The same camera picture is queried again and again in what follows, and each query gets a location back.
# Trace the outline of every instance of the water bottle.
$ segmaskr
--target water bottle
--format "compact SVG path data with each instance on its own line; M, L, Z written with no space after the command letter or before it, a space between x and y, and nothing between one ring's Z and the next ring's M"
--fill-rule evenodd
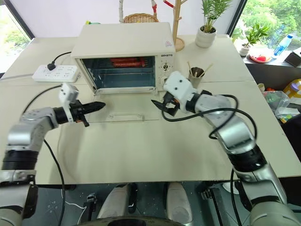
M277 58L291 43L292 36L289 34L287 35L282 41L278 44L276 49L274 50L274 54L272 55L273 58Z

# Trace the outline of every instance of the potted plant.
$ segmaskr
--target potted plant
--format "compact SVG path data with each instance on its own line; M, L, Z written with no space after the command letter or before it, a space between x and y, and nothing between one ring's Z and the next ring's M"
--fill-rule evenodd
M202 0L203 13L204 13L204 25L198 30L196 36L196 45L202 48L210 47L217 33L217 30L213 27L216 20L230 7L232 0Z
M254 45L256 42L258 42L262 37L268 36L267 31L269 30L269 27L267 26L261 26L259 23L256 23L251 30L249 30L249 34L246 36L246 39L248 40L247 43L242 44L241 49L239 51L239 54L242 57L245 57L250 50L250 45Z

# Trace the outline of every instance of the window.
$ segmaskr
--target window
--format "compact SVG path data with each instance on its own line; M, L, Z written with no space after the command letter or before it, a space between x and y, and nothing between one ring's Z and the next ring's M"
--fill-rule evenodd
M254 46L274 50L288 34L293 40L286 50L301 47L301 0L247 0L231 37L239 48L246 43L248 29L255 23L268 26L268 36Z
M6 72L30 40L7 6L0 4L0 73Z

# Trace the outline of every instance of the white table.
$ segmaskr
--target white table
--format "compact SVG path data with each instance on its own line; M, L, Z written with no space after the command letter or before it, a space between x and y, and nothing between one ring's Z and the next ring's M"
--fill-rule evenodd
M191 48L191 54L186 47L183 50L185 52L176 54L178 61L180 56L183 57L182 64L179 64L182 68L185 67L187 60L191 64L192 60L196 60L193 57L187 59L187 56L193 56L195 52L198 52L200 59L205 59L201 53L205 50L192 48L194 43L188 42L189 39L193 41L190 36L184 39L186 47ZM23 60L18 58L4 77L33 73L38 65L47 64L56 55L70 51L74 41L75 38L39 39L40 46L37 43L30 44L20 55ZM228 41L217 38L215 45L219 46L220 42L226 45ZM52 49L49 43L55 45L56 49ZM212 46L212 51L216 49L215 45ZM301 175L301 164L257 85L250 80L250 74L243 62L238 60L236 55L233 59L236 59L235 65L231 68L224 65L223 68L224 71L230 71L233 67L240 68L239 73L233 72L229 76L230 82L226 77L213 73L221 70L215 66L212 67L214 69L211 71L212 74L208 73L208 79L210 77L216 81L202 82L199 89L206 89L214 94L237 96L240 109L248 112L256 121L259 131L258 145L276 174L279 177ZM68 62L70 58L62 60L64 64L70 64ZM222 60L216 56L214 65L218 65L219 61ZM0 115L3 118L0 150L5 150L8 130L17 122L25 105L38 92L52 85L53 83L35 83L30 77L0 82ZM79 100L82 103L105 100L107 104L102 111L87 117L90 122L109 114L110 109L122 110L120 105L121 100L125 98L123 94L94 97L82 78L75 85L80 91ZM59 106L57 95L58 90L46 93L33 103L32 108ZM208 138L212 129L210 125L201 118L176 123L164 121L159 117L156 119L157 109L150 101L152 98L159 97L152 94L132 94L131 103L147 108L144 113L150 111L154 120L92 122L88 128L84 128L81 123L65 124L50 131L46 139L58 157L66 183L229 179L230 161L219 143ZM38 184L61 183L56 165L45 146L39 154L36 169Z

